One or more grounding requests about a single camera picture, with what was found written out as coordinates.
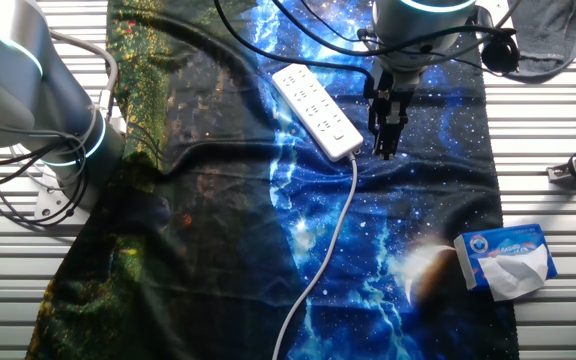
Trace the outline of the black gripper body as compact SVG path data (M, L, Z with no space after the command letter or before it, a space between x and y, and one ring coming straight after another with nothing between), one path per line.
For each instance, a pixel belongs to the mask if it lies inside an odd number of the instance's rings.
M406 117L418 86L418 72L392 70L381 62L373 62L370 74L374 78L368 86L370 110L378 119Z

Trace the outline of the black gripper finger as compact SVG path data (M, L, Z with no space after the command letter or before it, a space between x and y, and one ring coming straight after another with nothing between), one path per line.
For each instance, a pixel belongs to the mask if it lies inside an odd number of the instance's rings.
M391 132L392 132L392 149L391 153L395 154L398 150L398 145L400 142L401 134L404 127L407 125L409 119L407 114L407 109L405 107L401 107L398 111L397 115L393 115L391 118Z
M389 160L391 152L387 118L380 115L375 109L370 110L370 131L375 137L373 154L382 160Z

